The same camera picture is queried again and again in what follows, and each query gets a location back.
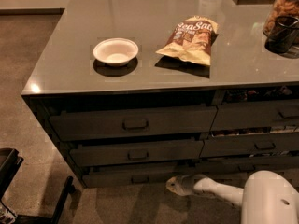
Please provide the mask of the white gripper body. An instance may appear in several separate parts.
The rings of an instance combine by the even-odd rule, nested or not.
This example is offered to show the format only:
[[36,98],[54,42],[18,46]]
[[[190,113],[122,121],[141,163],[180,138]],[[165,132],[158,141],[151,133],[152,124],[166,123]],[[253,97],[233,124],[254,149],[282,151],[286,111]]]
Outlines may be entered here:
[[180,195],[189,196],[202,194],[203,190],[201,188],[197,188],[195,185],[205,178],[206,177],[204,175],[181,175],[179,177]]

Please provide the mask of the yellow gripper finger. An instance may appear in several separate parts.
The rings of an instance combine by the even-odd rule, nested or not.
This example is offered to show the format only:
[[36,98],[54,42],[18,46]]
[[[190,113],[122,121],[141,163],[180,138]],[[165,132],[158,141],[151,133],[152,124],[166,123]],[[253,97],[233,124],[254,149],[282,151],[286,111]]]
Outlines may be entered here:
[[179,196],[183,196],[184,192],[181,186],[181,175],[173,176],[165,183],[166,188]]

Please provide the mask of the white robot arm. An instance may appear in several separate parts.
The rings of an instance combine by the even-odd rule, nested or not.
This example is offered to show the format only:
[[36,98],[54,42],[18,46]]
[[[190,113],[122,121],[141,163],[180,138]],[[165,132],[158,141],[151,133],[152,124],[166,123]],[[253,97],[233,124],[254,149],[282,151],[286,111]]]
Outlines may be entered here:
[[214,181],[205,175],[177,175],[166,188],[179,195],[207,194],[241,208],[240,224],[298,224],[299,193],[283,176],[253,173],[244,188]]

